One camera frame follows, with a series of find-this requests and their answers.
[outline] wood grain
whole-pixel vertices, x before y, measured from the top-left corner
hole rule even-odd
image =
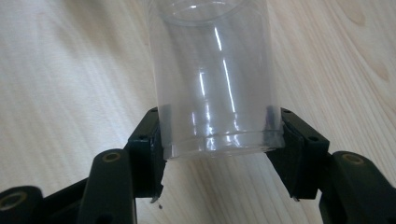
[[[396,3],[268,0],[281,105],[396,186]],[[123,147],[156,105],[144,11],[130,0],[0,3],[0,191],[45,195]],[[264,155],[168,162],[139,223],[320,223]]]

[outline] clear plastic cup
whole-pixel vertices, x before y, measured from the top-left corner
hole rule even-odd
[[[164,158],[283,147],[265,1],[146,4]]]

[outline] table surface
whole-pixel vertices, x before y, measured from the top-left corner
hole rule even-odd
[[[280,102],[396,185],[396,2],[268,0]],[[0,3],[0,191],[49,195],[123,147],[156,105],[136,0]],[[264,154],[171,161],[139,223],[320,223]]]

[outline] screw hole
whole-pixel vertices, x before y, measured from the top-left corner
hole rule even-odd
[[[317,142],[319,140],[318,138],[316,138],[314,136],[310,136],[310,137],[308,137],[308,139],[311,141],[314,141],[314,142]]]
[[[121,157],[120,153],[118,152],[110,152],[107,153],[102,160],[105,162],[112,162],[112,161],[117,161]]]
[[[96,224],[110,224],[113,221],[113,216],[107,214],[107,215],[101,215],[96,219]]]
[[[25,201],[27,194],[24,191],[17,191],[0,200],[0,211],[7,211],[11,208],[18,206]]]
[[[352,162],[356,165],[364,164],[364,160],[362,160],[360,157],[355,156],[353,154],[349,154],[349,153],[344,154],[343,158],[344,158],[344,160]]]

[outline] black plastic part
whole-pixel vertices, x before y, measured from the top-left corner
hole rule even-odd
[[[0,193],[0,221],[2,224],[41,223],[39,209],[43,196],[36,187],[25,186],[8,189]]]
[[[78,211],[88,178],[51,194],[43,202],[48,224],[76,223]]]
[[[319,206],[325,224],[394,223],[396,189],[371,161],[356,153],[338,151],[330,157],[328,171],[338,195],[331,189],[321,189]]]
[[[78,224],[134,223],[134,195],[128,153],[111,149],[93,160]]]
[[[124,149],[131,158],[134,196],[154,200],[159,198],[163,192],[161,181],[166,161],[163,159],[160,119],[156,107],[143,117]]]
[[[266,154],[290,197],[315,199],[330,142],[293,112],[282,108],[281,116],[285,147]]]

